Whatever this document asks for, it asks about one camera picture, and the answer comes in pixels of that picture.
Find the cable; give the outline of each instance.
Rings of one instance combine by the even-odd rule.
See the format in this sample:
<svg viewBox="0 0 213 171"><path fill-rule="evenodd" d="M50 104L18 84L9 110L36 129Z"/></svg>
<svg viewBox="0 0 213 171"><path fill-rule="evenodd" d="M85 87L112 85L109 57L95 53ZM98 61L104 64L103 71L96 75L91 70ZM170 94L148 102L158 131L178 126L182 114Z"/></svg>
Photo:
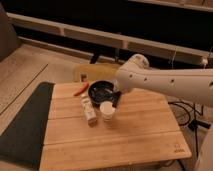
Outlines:
<svg viewBox="0 0 213 171"><path fill-rule="evenodd" d="M176 57L176 54L177 54L177 46L175 46L175 52L174 52L174 55L172 57L172 69L174 69L174 60L175 60L175 57Z"/></svg>
<svg viewBox="0 0 213 171"><path fill-rule="evenodd" d="M187 105L187 106L189 106L192 110L195 110L195 112L196 112L198 115L203 116L202 110L201 110L201 112L200 112L200 111L194 109L193 106L192 106L190 103L184 102L184 101L182 101L182 100L180 100L180 101L173 101L172 103L182 103L182 104L184 104L184 105Z"/></svg>
<svg viewBox="0 0 213 171"><path fill-rule="evenodd" d="M182 161L181 161L180 159L178 159L177 162L179 163L179 165L180 165L182 171L186 171L186 169L185 169L185 167L184 167Z"/></svg>
<svg viewBox="0 0 213 171"><path fill-rule="evenodd" d="M178 123L179 126L186 126L186 125L188 125L190 123L190 121L191 121L191 115L190 115L190 112L185 107L183 107L180 104L177 104L175 102L169 102L168 104L175 105L175 106L178 106L178 107L182 108L185 111L185 114L187 114L188 120L186 122L184 122L184 123Z"/></svg>
<svg viewBox="0 0 213 171"><path fill-rule="evenodd" d="M174 162L175 160L168 161L168 163L162 164L162 167L170 167L171 165L174 164Z"/></svg>
<svg viewBox="0 0 213 171"><path fill-rule="evenodd" d="M197 116L196 116L195 110L194 110L193 114L194 114L194 120L196 121L197 120ZM196 156L198 158L199 150L198 150L197 127L195 128L194 132L195 132L195 150L196 150Z"/></svg>

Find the small bottle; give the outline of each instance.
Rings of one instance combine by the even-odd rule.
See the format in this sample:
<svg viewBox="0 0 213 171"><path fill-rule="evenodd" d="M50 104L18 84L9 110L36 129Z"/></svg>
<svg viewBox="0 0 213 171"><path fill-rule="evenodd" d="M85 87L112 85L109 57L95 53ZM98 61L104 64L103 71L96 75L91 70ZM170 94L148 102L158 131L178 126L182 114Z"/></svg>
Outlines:
<svg viewBox="0 0 213 171"><path fill-rule="evenodd" d="M86 116L87 122L89 126L94 126L97 124L97 116L95 114L94 108L92 106L92 103L89 99L89 97L83 93L81 95L81 104L83 106L84 109L84 114Z"/></svg>

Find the floor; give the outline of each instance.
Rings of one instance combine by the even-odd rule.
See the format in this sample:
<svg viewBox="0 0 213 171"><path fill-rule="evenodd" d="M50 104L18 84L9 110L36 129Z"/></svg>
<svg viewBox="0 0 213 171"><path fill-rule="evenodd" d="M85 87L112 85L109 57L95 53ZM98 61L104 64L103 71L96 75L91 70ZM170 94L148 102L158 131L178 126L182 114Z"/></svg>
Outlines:
<svg viewBox="0 0 213 171"><path fill-rule="evenodd" d="M89 61L86 59L45 50L27 44L23 44L21 48L2 61L0 63L0 135L40 82L72 82L73 69L79 64L87 63L89 63ZM167 97L167 99L168 101L174 100L171 97ZM172 110L174 113L177 113L178 109L172 108ZM213 121L213 117L210 115L212 112L212 109L205 108L205 119ZM187 127L181 127L181 129L193 153L191 158L182 161L186 170L192 171L196 162L194 133ZM199 129L199 144L202 144L205 135L206 130ZM0 160L0 170L30 171L32 169ZM143 167L118 167L106 170L180 171L181 168L177 162L174 162L170 167L162 168L147 165Z"/></svg>

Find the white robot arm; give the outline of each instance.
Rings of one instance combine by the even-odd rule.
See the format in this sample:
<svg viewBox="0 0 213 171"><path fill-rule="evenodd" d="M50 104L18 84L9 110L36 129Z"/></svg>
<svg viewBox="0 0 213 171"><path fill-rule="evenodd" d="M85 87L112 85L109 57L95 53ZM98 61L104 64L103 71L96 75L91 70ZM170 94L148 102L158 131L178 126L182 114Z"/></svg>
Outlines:
<svg viewBox="0 0 213 171"><path fill-rule="evenodd" d="M150 70L148 60L133 55L116 72L117 88L122 92L143 88L213 107L213 69ZM213 127L202 145L195 171L213 169Z"/></svg>

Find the wooden board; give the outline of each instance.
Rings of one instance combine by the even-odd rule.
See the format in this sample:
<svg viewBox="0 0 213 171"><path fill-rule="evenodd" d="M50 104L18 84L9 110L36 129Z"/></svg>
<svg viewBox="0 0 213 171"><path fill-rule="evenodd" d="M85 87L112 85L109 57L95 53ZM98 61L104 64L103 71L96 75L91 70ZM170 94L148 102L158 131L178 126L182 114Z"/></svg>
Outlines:
<svg viewBox="0 0 213 171"><path fill-rule="evenodd" d="M44 146L40 171L89 170L190 157L181 132Z"/></svg>
<svg viewBox="0 0 213 171"><path fill-rule="evenodd" d="M89 170L191 156L161 94L134 89L122 95L115 118L87 125L80 97L82 83L54 86L40 170Z"/></svg>

